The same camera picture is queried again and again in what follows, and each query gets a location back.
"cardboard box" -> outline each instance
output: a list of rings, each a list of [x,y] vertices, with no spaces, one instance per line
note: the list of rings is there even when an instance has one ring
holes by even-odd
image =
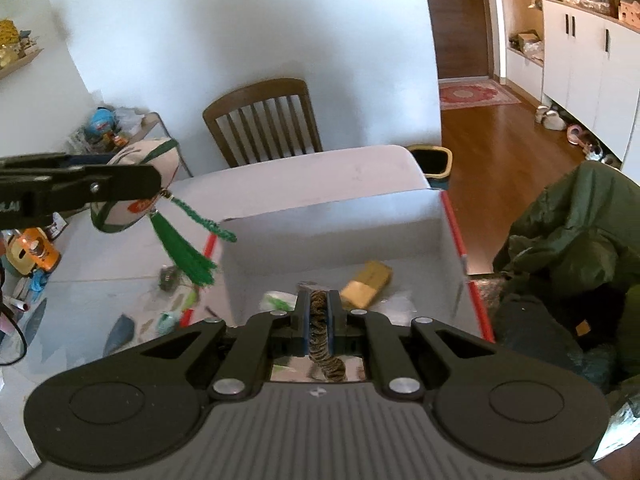
[[[304,281],[342,290],[366,262],[378,260],[393,269],[389,287],[410,291],[416,316],[491,338],[447,204],[446,193],[421,189],[224,222],[238,241],[220,243],[222,273],[206,301],[240,325],[268,290],[295,294]]]
[[[537,43],[540,41],[540,38],[535,32],[521,32],[518,34],[518,46],[520,47],[520,51],[524,52],[524,46],[529,43]]]

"cable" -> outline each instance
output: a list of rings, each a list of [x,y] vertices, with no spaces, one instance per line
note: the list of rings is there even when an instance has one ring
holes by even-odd
[[[329,354],[326,330],[326,292],[316,290],[311,294],[309,311],[309,357],[318,364],[325,378],[332,383],[345,380],[344,362]]]
[[[20,361],[22,361],[24,357],[27,355],[27,340],[24,338],[24,334],[22,333],[22,330],[20,330],[20,327],[14,320],[14,313],[11,312],[7,307],[5,307],[4,304],[0,303],[0,315],[2,314],[4,314],[4,316],[9,320],[9,323],[11,323],[14,326],[16,332],[20,336],[20,339],[22,340],[22,352],[17,359],[14,359],[9,363],[0,362],[0,367],[15,365],[16,363],[19,363]]]

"white plastic bag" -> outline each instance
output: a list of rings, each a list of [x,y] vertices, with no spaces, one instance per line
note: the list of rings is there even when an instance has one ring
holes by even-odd
[[[610,419],[600,446],[593,460],[600,460],[615,450],[625,447],[640,434],[640,416],[635,416],[628,402],[625,402]]]
[[[410,326],[411,320],[418,316],[412,301],[412,292],[407,288],[386,291],[384,296],[369,307],[389,318],[393,325]]]
[[[295,294],[270,290],[269,292],[265,292],[260,300],[260,310],[262,312],[270,312],[271,310],[291,312],[296,307],[297,299],[298,297]]]
[[[138,115],[133,108],[116,108],[113,113],[119,129],[130,137],[142,129],[144,115]]]

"green tassel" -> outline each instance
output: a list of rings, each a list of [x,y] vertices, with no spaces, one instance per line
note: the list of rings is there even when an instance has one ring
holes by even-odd
[[[217,265],[194,249],[158,211],[149,213],[149,218],[164,250],[191,282],[197,286],[213,285]]]
[[[191,207],[189,207],[187,204],[185,204],[179,198],[176,198],[175,196],[173,196],[169,192],[167,193],[167,195],[168,195],[167,198],[169,198],[171,200],[171,202],[173,202],[180,209],[182,209],[185,213],[187,213],[187,215],[193,221],[195,221],[198,224],[200,224],[201,226],[203,226],[210,233],[215,234],[221,240],[225,240],[227,242],[235,242],[236,240],[238,240],[236,238],[236,235],[233,234],[231,231],[227,231],[227,230],[221,228],[213,220],[209,220],[207,218],[203,218],[202,216],[200,216],[198,213],[196,213],[193,209],[191,209]]]

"plastic bag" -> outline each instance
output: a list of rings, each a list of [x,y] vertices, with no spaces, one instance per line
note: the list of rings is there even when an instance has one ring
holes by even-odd
[[[288,292],[280,292],[279,290],[270,290],[265,292],[260,300],[260,311],[270,312],[271,310],[284,310],[291,312],[296,307],[298,297]]]
[[[116,108],[114,110],[118,128],[130,137],[142,129],[144,115],[138,115],[133,108]]]
[[[84,136],[84,126],[76,128],[73,133],[66,138],[64,150],[65,153],[69,153],[70,155],[85,155],[94,152],[92,146]]]
[[[412,296],[413,293],[407,288],[388,288],[383,297],[373,303],[369,310],[384,314],[393,325],[410,326],[411,320],[418,316]]]
[[[594,10],[599,14],[610,15],[610,5],[607,2],[592,2],[591,0],[561,0],[583,9]]]
[[[535,59],[544,62],[545,43],[544,41],[537,41],[536,43],[526,43],[522,47],[522,53],[529,59]]]
[[[626,402],[610,419],[593,460],[600,460],[615,450],[625,447],[640,434],[640,417],[635,416]]]

